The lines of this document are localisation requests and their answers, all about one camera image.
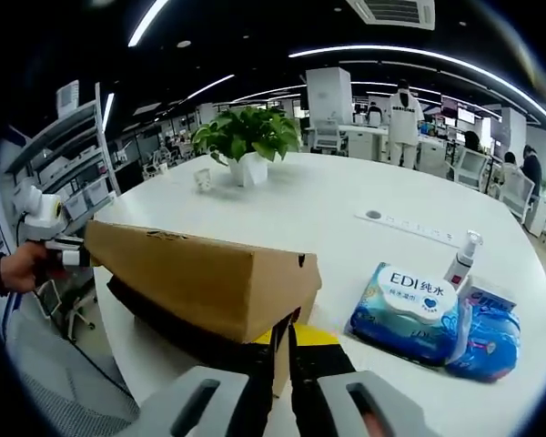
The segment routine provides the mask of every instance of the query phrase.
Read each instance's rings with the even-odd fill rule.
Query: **green plant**
[[[218,164],[226,165],[223,155],[239,161],[244,155],[257,152],[269,161],[279,153],[298,150],[298,131],[294,122],[276,108],[246,107],[240,113],[226,111],[212,122],[198,128],[192,137],[196,151],[207,151]]]
[[[541,183],[540,183],[540,190],[543,191],[544,193],[546,193],[546,179],[542,179]]]

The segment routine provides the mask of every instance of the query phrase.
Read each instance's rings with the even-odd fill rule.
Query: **potted plant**
[[[277,153],[283,159],[288,151],[298,150],[298,132],[279,109],[246,107],[239,113],[223,112],[199,127],[192,144],[218,164],[228,165],[235,182],[247,187],[267,179],[267,161],[273,162]]]
[[[544,193],[546,195],[546,179],[542,179],[540,183],[540,192]]]

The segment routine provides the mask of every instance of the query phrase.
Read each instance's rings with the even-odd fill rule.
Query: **white flower pot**
[[[228,167],[240,187],[252,187],[267,180],[267,160],[257,152],[247,153],[239,162],[229,159]]]

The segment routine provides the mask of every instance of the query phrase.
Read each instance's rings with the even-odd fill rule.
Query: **small white cup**
[[[210,170],[203,168],[194,174],[194,180],[197,183],[198,191],[205,193],[211,189]]]

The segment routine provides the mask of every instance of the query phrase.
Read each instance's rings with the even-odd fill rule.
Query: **power outlet strip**
[[[366,221],[371,221],[379,225],[388,226],[389,228],[399,229],[410,234],[420,235],[425,239],[432,239],[439,243],[452,246],[453,248],[460,247],[460,241],[449,232],[443,230],[429,228],[419,223],[415,223],[403,218],[396,218],[389,214],[383,214],[377,210],[369,209],[364,212],[356,214],[356,217]]]

